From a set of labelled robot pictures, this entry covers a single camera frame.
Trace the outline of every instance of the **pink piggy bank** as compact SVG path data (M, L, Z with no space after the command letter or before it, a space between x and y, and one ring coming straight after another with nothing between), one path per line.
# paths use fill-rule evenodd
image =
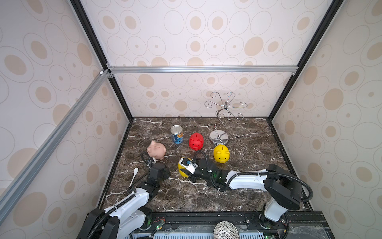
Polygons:
M147 153L150 157L155 159L163 159L166 153L166 148L163 144L151 141L150 146L147 148Z

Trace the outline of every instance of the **vent grille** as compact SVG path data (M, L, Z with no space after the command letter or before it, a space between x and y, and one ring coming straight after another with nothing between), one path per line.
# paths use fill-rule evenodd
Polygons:
M137 239L138 237L148 236L147 233L134 234L133 239ZM240 239L264 239L264 235L262 232L240 232ZM212 232L206 233L171 233L169 235L156 234L153 239L214 239L214 235Z

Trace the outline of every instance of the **mesh speaker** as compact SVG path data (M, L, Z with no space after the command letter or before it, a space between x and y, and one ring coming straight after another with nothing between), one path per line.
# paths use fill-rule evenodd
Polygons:
M214 229L214 239L239 239L239 232L229 221L222 221Z

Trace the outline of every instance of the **tin can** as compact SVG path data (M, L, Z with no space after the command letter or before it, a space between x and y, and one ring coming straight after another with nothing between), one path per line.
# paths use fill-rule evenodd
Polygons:
M172 141L176 144L183 142L183 128L180 125L174 125L170 129Z

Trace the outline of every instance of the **round metal base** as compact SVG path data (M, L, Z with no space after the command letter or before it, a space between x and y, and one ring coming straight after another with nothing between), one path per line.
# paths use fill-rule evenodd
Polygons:
M224 134L224 131L222 130L216 130L218 132L219 135L221 135L219 137L219 135L215 132L215 131L212 131L210 133L210 140L213 144L215 145L219 145L219 144L222 144L222 145L226 145L228 143L228 134Z

